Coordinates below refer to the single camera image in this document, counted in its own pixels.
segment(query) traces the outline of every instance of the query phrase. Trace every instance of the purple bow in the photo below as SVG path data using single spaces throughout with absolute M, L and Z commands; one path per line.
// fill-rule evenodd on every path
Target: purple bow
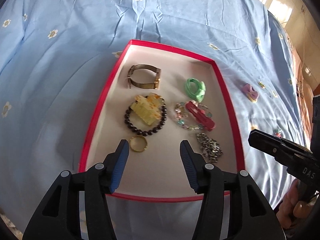
M 255 91 L 250 84 L 245 84 L 244 87 L 242 88 L 243 93 L 245 93 L 249 99 L 251 98 L 253 101 L 257 101 L 259 94 L 257 91 Z

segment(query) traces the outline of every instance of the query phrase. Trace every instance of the green hair tie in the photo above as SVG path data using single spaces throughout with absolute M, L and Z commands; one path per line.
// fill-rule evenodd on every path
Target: green hair tie
M 191 87 L 191 83 L 196 85 L 196 89 Z M 198 101 L 199 103 L 203 100 L 205 94 L 205 85 L 203 81 L 200 82 L 195 78 L 189 78 L 184 84 L 184 89 L 191 99 Z

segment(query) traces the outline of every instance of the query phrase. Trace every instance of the tiled floor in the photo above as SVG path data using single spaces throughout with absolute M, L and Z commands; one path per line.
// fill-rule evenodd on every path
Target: tiled floor
M 304 78 L 314 90 L 320 83 L 320 31 L 302 0 L 260 0 L 280 21 L 304 63 Z

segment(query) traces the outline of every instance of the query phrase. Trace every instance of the bed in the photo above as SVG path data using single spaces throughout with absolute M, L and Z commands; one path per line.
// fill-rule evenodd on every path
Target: bed
M 131 39 L 214 59 L 236 111 L 246 170 L 273 208 L 289 188 L 286 168 L 247 143 L 254 128 L 280 129 L 303 146 L 310 140 L 309 113 L 301 110 L 310 99 L 297 96 L 286 33 L 260 1 L 6 0 L 0 23 L 0 206 L 20 230 L 57 175 L 77 172 L 101 89 Z M 259 92 L 257 103 L 242 92 L 246 83 Z M 140 240 L 190 238 L 201 205 L 108 202 L 118 239 Z

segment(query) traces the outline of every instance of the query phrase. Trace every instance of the screw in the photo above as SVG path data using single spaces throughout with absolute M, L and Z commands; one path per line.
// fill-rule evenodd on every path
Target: screw
M 67 177 L 69 176 L 69 171 L 63 171 L 60 173 L 61 177 Z
M 103 165 L 103 163 L 97 163 L 97 164 L 95 165 L 95 168 L 96 168 L 97 170 L 101 170 L 101 169 L 104 168 L 104 165 Z
M 207 170 L 212 170 L 214 168 L 214 166 L 211 164 L 211 163 L 207 163 L 205 166 L 204 166 Z
M 245 170 L 242 170 L 242 171 L 240 171 L 240 175 L 246 177 L 249 175 L 249 173 Z

